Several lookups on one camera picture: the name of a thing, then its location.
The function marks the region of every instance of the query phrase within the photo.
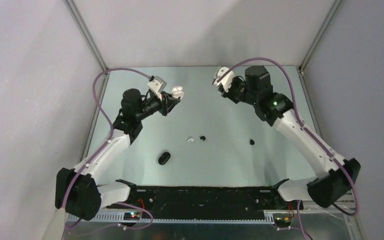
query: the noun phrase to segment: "metal table surface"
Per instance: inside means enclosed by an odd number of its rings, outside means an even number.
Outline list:
[[[244,75],[247,67],[234,72]],[[302,118],[314,127],[295,66],[285,66],[294,86]],[[300,152],[275,129],[262,122],[252,106],[234,104],[212,86],[218,67],[141,67],[159,76],[171,87],[183,86],[184,98],[168,116],[159,113],[142,121],[143,130],[135,142],[112,163],[100,184],[124,179],[137,185],[245,187],[274,185],[315,174]],[[274,91],[291,98],[286,78],[275,66],[268,66]],[[125,90],[136,88],[145,94],[147,80],[129,71],[111,72],[102,107],[114,120]],[[90,151],[98,148],[109,131],[100,114]],[[194,142],[187,142],[189,137]],[[171,153],[165,165],[157,163],[162,152]]]
[[[275,66],[266,68],[274,91],[291,98],[282,72]],[[143,130],[139,137],[112,163],[99,184],[124,179],[137,185],[245,187],[314,176],[298,150],[283,135],[261,122],[251,106],[234,104],[220,97],[217,88],[211,85],[218,67],[136,69],[164,79],[167,92],[171,87],[183,86],[185,97],[168,116],[155,113],[142,121]],[[245,69],[245,66],[238,67],[234,72],[243,76]],[[297,68],[285,66],[285,69],[292,80],[300,115],[314,128]],[[102,98],[103,109],[110,119],[116,118],[125,90],[136,88],[145,94],[147,83],[144,77],[133,72],[112,72]],[[108,130],[108,123],[99,114],[86,140],[85,155],[98,148]],[[200,136],[205,136],[206,140],[200,140]],[[187,142],[189,137],[195,141]],[[159,165],[157,158],[164,151],[171,153],[171,159],[167,164]],[[352,197],[346,195],[338,204],[351,208],[354,203]],[[315,240],[361,239],[358,218],[344,216],[334,208],[322,209],[312,202],[305,202],[301,212],[305,230]],[[82,237],[76,235],[107,224],[82,221],[71,234],[66,234],[65,239],[303,239],[299,230],[277,232],[270,224],[156,223],[139,231],[109,227]],[[293,226],[298,227],[298,220]]]

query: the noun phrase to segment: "black oval object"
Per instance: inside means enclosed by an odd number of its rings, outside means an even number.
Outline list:
[[[168,152],[168,151],[165,151],[161,154],[161,156],[158,158],[158,163],[160,165],[164,165],[167,163],[167,161],[170,159],[172,155]]]

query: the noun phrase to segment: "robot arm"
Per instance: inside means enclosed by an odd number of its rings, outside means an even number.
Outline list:
[[[214,74],[213,85],[218,87],[221,96],[236,104],[243,102],[252,105],[255,114],[262,121],[292,142],[315,173],[316,178],[285,179],[278,183],[277,191],[285,201],[313,200],[321,207],[327,208],[351,189],[333,158],[346,169],[354,182],[360,171],[359,162],[354,158],[347,160],[338,154],[304,121],[303,125],[299,124],[292,102],[285,95],[273,92],[270,74],[264,66],[247,68],[245,81],[233,72],[218,81],[227,70],[227,67],[222,67]],[[328,155],[320,144],[327,148],[331,155]]]
[[[172,93],[163,91],[166,82],[159,77],[152,76],[148,83],[149,98],[137,89],[128,89],[123,93],[121,109],[113,122],[113,131],[105,138],[107,142],[92,160],[90,156],[82,160],[72,169],[62,168],[56,177],[55,207],[62,206],[64,195],[73,177],[83,166],[85,168],[75,181],[71,189],[65,210],[84,220],[91,220],[100,208],[109,206],[116,202],[124,202],[130,193],[130,183],[117,180],[111,184],[98,185],[103,173],[116,159],[116,157],[127,149],[141,132],[142,120],[150,115],[160,112],[166,116],[181,101],[184,93],[182,87],[174,87]]]

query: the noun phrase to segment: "small white object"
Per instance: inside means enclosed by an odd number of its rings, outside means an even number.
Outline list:
[[[182,90],[183,90],[183,87],[182,87],[182,86],[174,86],[174,87],[171,89],[171,95],[172,95],[174,98],[182,99],[183,96],[185,95],[185,93],[184,93]]]
[[[229,92],[229,88],[232,86],[232,80],[235,76],[234,72],[229,72],[226,76],[223,77],[223,79],[219,82],[217,82],[224,74],[229,70],[228,67],[221,67],[218,71],[214,73],[214,76],[212,77],[214,81],[212,82],[212,85],[218,87],[220,84],[223,86],[223,90],[227,93]]]

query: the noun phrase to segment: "gray wall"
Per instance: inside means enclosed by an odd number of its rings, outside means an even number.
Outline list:
[[[76,0],[109,67],[299,65],[334,0]]]
[[[0,240],[42,238],[100,68],[62,0],[0,0]]]
[[[367,236],[384,239],[384,1],[344,1],[304,72],[325,139],[362,165]]]

